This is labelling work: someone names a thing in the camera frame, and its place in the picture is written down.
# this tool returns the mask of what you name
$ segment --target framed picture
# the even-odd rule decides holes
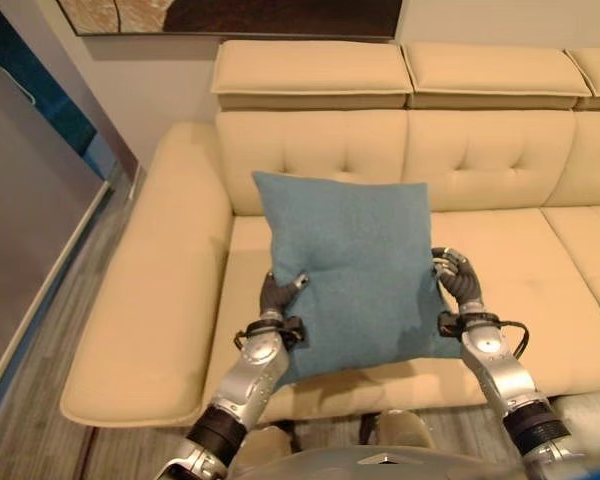
[[[57,0],[76,35],[393,38],[402,0]]]

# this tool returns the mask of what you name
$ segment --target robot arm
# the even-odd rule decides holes
[[[522,348],[512,353],[500,328],[513,322],[501,322],[487,313],[469,261],[449,248],[435,248],[432,253],[438,278],[457,300],[459,310],[458,315],[445,312],[440,316],[439,331],[461,342],[462,360],[478,379],[489,406],[502,419],[525,464],[537,469],[542,464],[580,456],[569,431],[518,361],[528,332]]]
[[[234,339],[240,358],[223,377],[178,455],[167,463],[158,480],[218,480],[227,476],[244,437],[289,367],[288,350],[304,339],[302,321],[297,317],[285,319],[284,310],[307,283],[308,277],[301,274],[279,287],[273,274],[267,273],[260,294],[260,318]]]

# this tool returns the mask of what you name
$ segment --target wall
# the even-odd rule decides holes
[[[179,120],[212,121],[219,40],[194,36],[77,37],[56,0],[37,0],[48,25],[143,167]]]
[[[600,47],[600,0],[403,0],[396,38]]]
[[[100,99],[96,99],[36,4],[31,1],[0,0],[0,10],[71,100],[100,132],[125,172],[133,176],[138,164],[136,157],[105,114],[98,101]]]

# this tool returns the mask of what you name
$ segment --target sofa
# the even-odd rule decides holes
[[[600,63],[600,51],[223,44],[222,109],[158,145],[63,414],[106,427],[197,418],[238,358],[233,335],[257,318],[271,263],[254,170],[427,183],[432,245],[464,253],[487,308],[528,326],[521,361],[537,385],[600,391],[600,90],[583,58]],[[461,360],[419,358],[284,386],[262,421],[484,402]]]

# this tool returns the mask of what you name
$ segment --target blue pillow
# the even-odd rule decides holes
[[[458,357],[441,338],[426,184],[354,185],[255,172],[279,284],[309,285],[287,309],[307,341],[280,384],[417,357]]]

